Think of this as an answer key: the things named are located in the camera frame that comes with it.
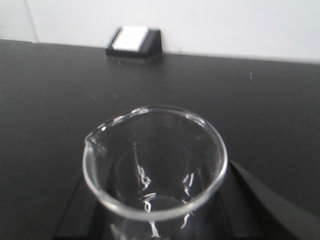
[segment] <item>black object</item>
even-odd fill
[[[236,162],[231,162],[265,239],[310,240],[320,237],[320,218],[276,194]]]
[[[149,29],[143,44],[138,52],[127,51],[127,50],[115,50],[113,48],[113,43],[120,33],[121,28],[116,31],[111,43],[105,50],[108,57],[121,57],[121,58],[138,58],[138,59],[150,59],[158,57],[162,54],[162,42],[161,42],[161,31],[158,29]]]
[[[214,239],[262,239],[259,226],[230,168],[215,195],[211,217]],[[78,239],[113,239],[103,207],[89,191],[83,178],[79,181],[54,237],[54,240]]]

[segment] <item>glass beaker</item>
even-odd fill
[[[115,240],[210,239],[227,165],[217,130],[170,106],[137,108],[85,138],[84,178],[107,208]]]

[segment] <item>white label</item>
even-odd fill
[[[138,52],[149,32],[146,26],[124,26],[113,41],[114,50]]]

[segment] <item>black stand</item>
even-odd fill
[[[259,240],[259,226],[248,202],[229,167],[220,190],[215,195],[212,211],[214,239]],[[54,240],[112,239],[102,205],[80,179],[65,211]]]

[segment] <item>white wall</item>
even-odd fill
[[[38,41],[26,0],[0,0],[0,39]]]
[[[105,47],[117,27],[147,25],[169,53],[320,63],[319,0],[25,1],[40,42]]]

